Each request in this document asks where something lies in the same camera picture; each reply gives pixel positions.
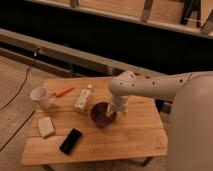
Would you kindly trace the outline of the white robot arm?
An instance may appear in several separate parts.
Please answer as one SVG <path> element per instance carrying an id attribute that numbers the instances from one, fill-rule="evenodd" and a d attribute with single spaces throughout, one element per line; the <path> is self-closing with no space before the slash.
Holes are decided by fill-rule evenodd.
<path id="1" fill-rule="evenodd" d="M 111 111 L 125 109 L 130 95 L 171 102 L 167 171 L 213 171 L 213 71 L 143 80 L 125 71 L 108 89 Z"/>

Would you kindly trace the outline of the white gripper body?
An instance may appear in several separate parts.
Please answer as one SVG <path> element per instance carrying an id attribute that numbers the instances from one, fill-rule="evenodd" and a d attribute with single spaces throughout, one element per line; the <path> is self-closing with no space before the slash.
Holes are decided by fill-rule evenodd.
<path id="1" fill-rule="evenodd" d="M 106 116 L 110 117 L 114 112 L 125 112 L 128 105 L 127 96 L 113 95 L 108 103 Z"/>

